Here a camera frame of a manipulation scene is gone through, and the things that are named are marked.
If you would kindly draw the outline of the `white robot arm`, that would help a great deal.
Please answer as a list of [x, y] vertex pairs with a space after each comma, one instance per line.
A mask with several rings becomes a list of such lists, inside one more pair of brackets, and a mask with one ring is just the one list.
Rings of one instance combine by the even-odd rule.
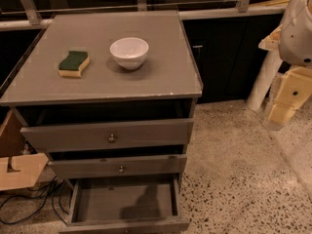
[[279, 34], [279, 56], [291, 68], [281, 85], [268, 121], [285, 126], [312, 95], [312, 0], [291, 0]]

